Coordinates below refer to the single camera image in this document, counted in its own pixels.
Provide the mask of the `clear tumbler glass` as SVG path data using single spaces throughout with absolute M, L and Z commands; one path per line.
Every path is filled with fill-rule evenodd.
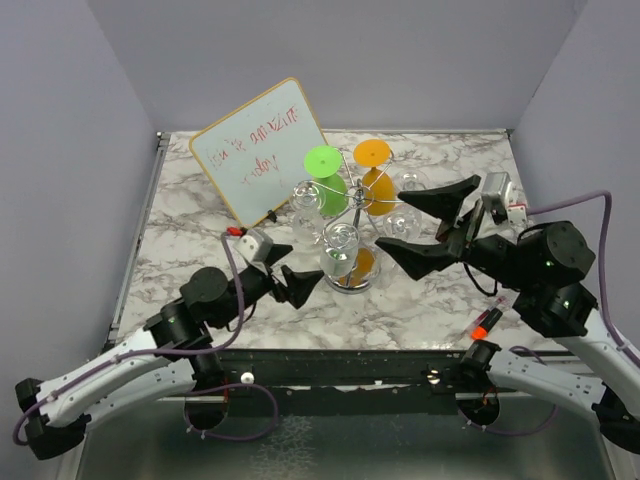
M 394 186 L 397 192 L 422 191 L 428 188 L 429 179 L 417 169 L 406 169 L 394 176 Z

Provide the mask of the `orange plastic cup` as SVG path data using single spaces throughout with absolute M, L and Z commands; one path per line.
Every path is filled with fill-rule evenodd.
M 383 140 L 369 139 L 359 143 L 353 151 L 354 161 L 367 172 L 362 177 L 365 187 L 366 211 L 374 217 L 384 216 L 395 207 L 395 189 L 384 166 L 392 158 L 390 146 Z

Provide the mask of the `green plastic goblet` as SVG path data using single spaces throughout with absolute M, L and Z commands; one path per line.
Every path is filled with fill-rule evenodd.
M 347 207 L 347 187 L 339 174 L 342 164 L 341 152 L 329 145 L 314 147 L 305 155 L 304 168 L 325 196 L 322 215 L 335 217 Z

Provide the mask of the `clear wine glass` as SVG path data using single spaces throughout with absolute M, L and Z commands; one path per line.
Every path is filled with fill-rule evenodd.
M 415 210 L 394 210 L 383 219 L 383 229 L 388 237 L 403 241 L 416 240 L 422 230 L 421 214 Z
M 292 190 L 289 204 L 294 211 L 292 228 L 296 238 L 307 244 L 316 244 L 324 227 L 321 210 L 325 194 L 312 181 L 302 181 Z

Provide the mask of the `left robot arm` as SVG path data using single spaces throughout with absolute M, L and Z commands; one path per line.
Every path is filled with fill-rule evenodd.
M 171 395 L 206 395 L 228 383 L 220 351 L 237 339 L 247 308 L 265 296 L 302 307 L 323 279 L 320 270 L 295 272 L 272 265 L 292 248 L 275 244 L 262 265 L 230 276 L 217 267 L 197 270 L 171 301 L 123 341 L 57 378 L 26 378 L 16 387 L 22 415 L 12 440 L 39 460 L 55 458 L 79 445 L 111 415 Z

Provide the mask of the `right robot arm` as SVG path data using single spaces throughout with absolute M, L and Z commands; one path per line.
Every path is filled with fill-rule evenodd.
M 477 339 L 443 374 L 447 385 L 477 394 L 461 402 L 460 411 L 487 426 L 497 419 L 499 391 L 521 391 L 584 416 L 611 443 L 637 453 L 639 351 L 613 325 L 605 295 L 583 284 L 591 269 L 603 268 L 603 251 L 590 249 L 568 221 L 530 225 L 532 210 L 518 200 L 505 173 L 402 191 L 398 198 L 440 222 L 431 245 L 377 240 L 410 278 L 458 263 L 484 273 L 516 293 L 513 307 L 526 325 L 590 370 L 581 377 Z

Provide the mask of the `small clear orange cup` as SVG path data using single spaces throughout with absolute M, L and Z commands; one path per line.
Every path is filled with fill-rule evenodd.
M 358 230 L 348 223 L 334 223 L 324 232 L 320 266 L 329 277 L 343 277 L 355 265 L 359 250 Z

